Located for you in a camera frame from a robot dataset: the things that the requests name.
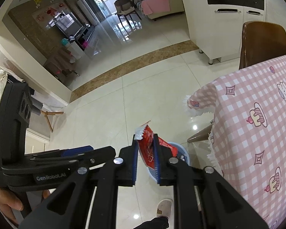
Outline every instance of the black pants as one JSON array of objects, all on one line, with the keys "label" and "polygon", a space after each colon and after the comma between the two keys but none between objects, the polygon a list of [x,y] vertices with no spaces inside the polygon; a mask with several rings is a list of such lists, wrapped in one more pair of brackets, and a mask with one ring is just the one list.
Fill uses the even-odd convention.
[{"label": "black pants", "polygon": [[134,229],[167,229],[168,226],[168,219],[162,216],[151,221],[145,221]]}]

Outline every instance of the metal screw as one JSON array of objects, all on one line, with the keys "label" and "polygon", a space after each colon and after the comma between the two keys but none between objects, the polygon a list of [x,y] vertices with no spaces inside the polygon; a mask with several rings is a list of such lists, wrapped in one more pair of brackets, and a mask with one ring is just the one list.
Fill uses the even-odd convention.
[{"label": "metal screw", "polygon": [[205,172],[207,172],[208,174],[212,174],[214,172],[214,168],[211,166],[207,166],[204,169]]},{"label": "metal screw", "polygon": [[122,164],[124,162],[124,160],[121,157],[116,157],[113,162],[115,164]]},{"label": "metal screw", "polygon": [[84,174],[86,174],[87,173],[87,168],[85,168],[85,167],[80,167],[80,168],[78,168],[78,170],[77,170],[77,172],[80,174],[80,175],[84,175]]},{"label": "metal screw", "polygon": [[179,159],[176,158],[176,157],[171,157],[168,161],[169,161],[171,164],[176,164],[176,163],[178,163]]}]

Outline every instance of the shoe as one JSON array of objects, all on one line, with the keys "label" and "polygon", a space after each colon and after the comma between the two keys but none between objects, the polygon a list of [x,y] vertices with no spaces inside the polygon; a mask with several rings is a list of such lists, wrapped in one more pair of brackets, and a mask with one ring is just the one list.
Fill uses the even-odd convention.
[{"label": "shoe", "polygon": [[162,201],[160,201],[157,208],[157,217],[164,216],[169,219],[172,210],[172,205],[172,199],[163,199]]}]

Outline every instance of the red wrapper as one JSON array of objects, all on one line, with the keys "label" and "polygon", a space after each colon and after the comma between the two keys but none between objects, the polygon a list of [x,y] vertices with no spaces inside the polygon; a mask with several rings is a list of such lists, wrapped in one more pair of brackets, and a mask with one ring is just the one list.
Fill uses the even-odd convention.
[{"label": "red wrapper", "polygon": [[[148,122],[136,129],[134,139],[137,140],[139,143],[140,155],[146,166],[155,169],[153,145],[152,145],[153,138],[154,138],[154,133],[148,126]],[[178,149],[176,147],[171,146],[169,143],[165,142],[160,137],[158,137],[158,139],[160,145],[170,148],[173,157],[177,156]]]}]

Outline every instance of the tablecloth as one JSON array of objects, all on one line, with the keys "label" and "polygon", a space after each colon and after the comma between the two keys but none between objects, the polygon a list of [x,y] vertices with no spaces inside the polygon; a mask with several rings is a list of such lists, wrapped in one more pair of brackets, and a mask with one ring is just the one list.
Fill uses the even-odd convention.
[{"label": "tablecloth", "polygon": [[214,112],[212,163],[277,228],[286,217],[286,56],[219,77],[187,105]]}]

